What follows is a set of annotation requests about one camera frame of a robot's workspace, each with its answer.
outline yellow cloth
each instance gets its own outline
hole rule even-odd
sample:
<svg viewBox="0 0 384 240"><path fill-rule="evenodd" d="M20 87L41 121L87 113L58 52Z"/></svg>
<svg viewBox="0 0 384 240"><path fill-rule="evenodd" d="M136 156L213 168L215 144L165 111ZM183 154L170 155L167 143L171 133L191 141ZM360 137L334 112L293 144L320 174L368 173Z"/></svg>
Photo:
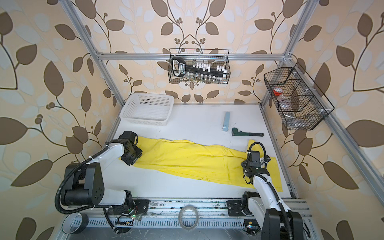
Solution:
<svg viewBox="0 0 384 240"><path fill-rule="evenodd" d="M253 143L249 140L248 148ZM137 146L143 155L133 165L144 169L154 169L179 177L215 182L220 184L250 187L243 179L243 162L247 154L220 145L204 146L188 140L149 139L139 137ZM259 145L252 147L263 157ZM282 192L280 172L276 158L271 157L267 165L272 182L278 192Z"/></svg>

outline black tape roll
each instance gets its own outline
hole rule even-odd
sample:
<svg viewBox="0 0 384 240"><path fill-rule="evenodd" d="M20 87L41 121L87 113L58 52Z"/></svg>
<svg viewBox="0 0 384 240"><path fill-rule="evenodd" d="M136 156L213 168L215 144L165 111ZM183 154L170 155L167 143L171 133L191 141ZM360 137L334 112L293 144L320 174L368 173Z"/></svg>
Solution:
<svg viewBox="0 0 384 240"><path fill-rule="evenodd" d="M71 230L72 223L73 223L74 219L78 216L81 216L81 223L76 229ZM65 220L63 222L63 226L61 227L61 229L66 234L78 234L78 233L81 233L88 226L88 222L89 222L89 219L88 219L88 216L86 214L75 212L75 213L70 214L68 217L65 218Z"/></svg>

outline black wire basket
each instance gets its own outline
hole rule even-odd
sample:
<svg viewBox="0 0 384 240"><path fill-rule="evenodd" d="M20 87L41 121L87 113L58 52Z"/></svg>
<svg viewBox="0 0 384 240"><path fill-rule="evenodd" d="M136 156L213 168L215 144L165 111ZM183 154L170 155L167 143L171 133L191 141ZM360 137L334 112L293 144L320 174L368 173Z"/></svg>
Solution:
<svg viewBox="0 0 384 240"><path fill-rule="evenodd" d="M282 67L264 74L265 86L287 130L313 130L334 110L331 101L310 75L314 85L309 87L304 82L301 77L304 73L304 69L296 63L293 68ZM324 97L329 105L324 106L314 91Z"/></svg>
<svg viewBox="0 0 384 240"><path fill-rule="evenodd" d="M169 81L227 84L231 75L228 54L229 50L225 49L171 48Z"/></svg>

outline white plastic basket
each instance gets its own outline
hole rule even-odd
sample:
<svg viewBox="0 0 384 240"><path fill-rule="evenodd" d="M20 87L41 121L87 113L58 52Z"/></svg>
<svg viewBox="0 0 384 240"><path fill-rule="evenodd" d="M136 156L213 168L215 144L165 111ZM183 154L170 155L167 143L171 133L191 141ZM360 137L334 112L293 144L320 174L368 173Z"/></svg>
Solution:
<svg viewBox="0 0 384 240"><path fill-rule="evenodd" d="M173 96L134 93L124 104L120 118L130 123L165 126L173 108Z"/></svg>

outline white tabletop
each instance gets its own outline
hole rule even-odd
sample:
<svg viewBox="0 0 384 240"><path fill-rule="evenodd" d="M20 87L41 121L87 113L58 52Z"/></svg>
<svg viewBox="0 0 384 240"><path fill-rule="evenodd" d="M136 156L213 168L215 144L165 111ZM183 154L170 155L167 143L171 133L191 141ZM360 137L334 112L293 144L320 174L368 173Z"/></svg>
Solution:
<svg viewBox="0 0 384 240"><path fill-rule="evenodd" d="M222 131L225 112L230 112L228 132ZM262 132L264 137L232 136L236 127L243 132ZM222 145L245 152L248 140L260 141L269 156L276 156L262 113L258 105L174 105L166 126L131 124L121 120L115 133L117 139L124 131L152 139L190 140L202 145ZM281 171L282 198L291 198ZM133 197L155 198L239 198L245 191L256 189L217 184L202 180L178 177L152 169L128 166L123 161L113 161L103 170L106 187L130 190Z"/></svg>

